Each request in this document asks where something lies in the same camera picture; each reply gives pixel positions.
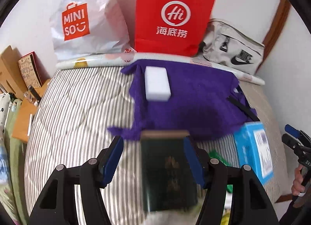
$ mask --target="metal screw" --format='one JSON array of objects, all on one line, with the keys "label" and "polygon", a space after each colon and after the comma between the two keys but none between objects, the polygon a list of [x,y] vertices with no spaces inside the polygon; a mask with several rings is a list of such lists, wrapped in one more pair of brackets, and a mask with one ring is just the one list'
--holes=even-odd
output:
[{"label": "metal screw", "polygon": [[249,166],[248,164],[245,164],[244,166],[243,166],[243,168],[244,168],[244,170],[246,170],[246,171],[250,171],[252,168],[251,168],[251,166]]},{"label": "metal screw", "polygon": [[56,166],[56,170],[57,171],[61,171],[63,168],[64,168],[63,164],[59,164],[59,165]]},{"label": "metal screw", "polygon": [[212,159],[211,159],[211,163],[212,163],[212,164],[219,164],[219,160],[216,159],[216,158],[212,158]]},{"label": "metal screw", "polygon": [[89,164],[96,164],[97,163],[97,159],[96,158],[91,158],[89,160]]}]

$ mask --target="white circle logo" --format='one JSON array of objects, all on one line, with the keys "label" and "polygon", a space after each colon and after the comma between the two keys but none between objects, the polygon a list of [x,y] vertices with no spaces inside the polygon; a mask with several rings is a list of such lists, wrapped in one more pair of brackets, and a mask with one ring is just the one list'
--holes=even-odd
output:
[{"label": "white circle logo", "polygon": [[190,8],[181,1],[171,1],[163,6],[161,17],[163,21],[171,26],[186,24],[191,16]]}]

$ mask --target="purple cloth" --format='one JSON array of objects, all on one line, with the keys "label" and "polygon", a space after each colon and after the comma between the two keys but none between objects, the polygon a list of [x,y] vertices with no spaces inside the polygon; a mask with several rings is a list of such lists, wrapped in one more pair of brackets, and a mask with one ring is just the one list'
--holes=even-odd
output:
[{"label": "purple cloth", "polygon": [[[167,102],[149,102],[145,95],[146,66],[165,67],[171,88]],[[158,60],[138,60],[124,67],[123,74],[135,73],[129,93],[134,98],[131,129],[110,127],[113,135],[139,140],[142,130],[188,130],[195,140],[213,140],[237,131],[251,121],[229,102],[231,95],[249,106],[230,72],[210,67]]]}]

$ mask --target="nike bag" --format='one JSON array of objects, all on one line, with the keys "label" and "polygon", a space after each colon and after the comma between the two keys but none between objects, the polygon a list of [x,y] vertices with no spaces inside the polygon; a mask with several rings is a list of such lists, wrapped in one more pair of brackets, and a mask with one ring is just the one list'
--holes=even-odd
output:
[{"label": "nike bag", "polygon": [[204,38],[205,59],[254,75],[265,46],[237,30],[226,20],[211,19]]},{"label": "nike bag", "polygon": [[52,0],[50,25],[59,61],[130,48],[117,0]]},{"label": "nike bag", "polygon": [[135,50],[193,56],[215,0],[137,0]]}]

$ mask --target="white sponge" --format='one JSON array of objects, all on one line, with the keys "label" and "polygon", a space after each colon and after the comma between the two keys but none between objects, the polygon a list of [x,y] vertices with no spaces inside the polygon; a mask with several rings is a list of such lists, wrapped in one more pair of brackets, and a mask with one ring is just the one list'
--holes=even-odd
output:
[{"label": "white sponge", "polygon": [[171,97],[171,89],[166,68],[147,66],[145,88],[148,101],[168,101]]}]

